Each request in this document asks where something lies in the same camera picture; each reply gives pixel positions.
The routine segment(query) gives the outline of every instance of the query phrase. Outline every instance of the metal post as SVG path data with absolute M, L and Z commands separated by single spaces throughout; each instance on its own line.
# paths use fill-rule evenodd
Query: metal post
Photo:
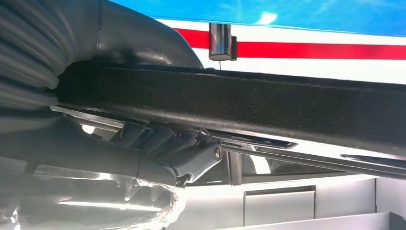
M 231 25 L 210 23 L 210 53 L 213 61 L 231 59 Z

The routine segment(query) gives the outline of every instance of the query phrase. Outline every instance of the metal pipe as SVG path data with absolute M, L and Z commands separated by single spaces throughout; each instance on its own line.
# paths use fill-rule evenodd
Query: metal pipe
M 210 50 L 209 58 L 213 61 L 231 59 L 231 25 L 209 24 Z

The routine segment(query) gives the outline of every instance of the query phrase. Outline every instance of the polished metal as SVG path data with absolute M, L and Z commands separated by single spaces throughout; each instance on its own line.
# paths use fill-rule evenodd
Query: polished metal
M 214 150 L 214 157 L 215 157 L 217 160 L 222 159 L 222 157 L 223 157 L 223 148 L 222 148 L 221 146 L 218 146 L 218 147 L 215 148 L 215 150 Z
M 72 117 L 76 118 L 80 124 L 82 125 L 89 125 L 94 126 L 97 128 L 114 131 L 117 132 L 123 128 L 124 124 L 121 122 L 117 122 L 113 119 L 109 119 L 106 117 L 96 116 L 92 114 L 87 114 L 71 109 L 66 109 L 59 106 L 50 106 L 51 110 L 54 112 L 60 112 L 67 115 L 71 115 Z
M 209 24 L 210 50 L 209 58 L 213 61 L 231 59 L 231 25 Z

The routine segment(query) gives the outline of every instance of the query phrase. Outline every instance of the reflective metal surface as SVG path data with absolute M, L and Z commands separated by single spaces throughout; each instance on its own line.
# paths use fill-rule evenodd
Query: reflective metal surface
M 226 24 L 209 24 L 210 60 L 227 61 L 231 59 L 231 26 Z
M 87 114 L 71 109 L 66 109 L 59 106 L 50 106 L 52 111 L 64 113 L 67 115 L 71 115 L 72 117 L 76 118 L 80 124 L 83 125 L 91 125 L 101 129 L 109 130 L 117 132 L 120 130 L 124 124 L 121 122 L 117 122 L 113 119 L 109 119 L 102 116 L 96 116 L 92 114 Z
M 108 173 L 40 165 L 0 177 L 2 230 L 160 230 L 186 203 L 183 189 Z
M 112 1 L 157 19 L 406 35 L 406 2 L 403 0 Z

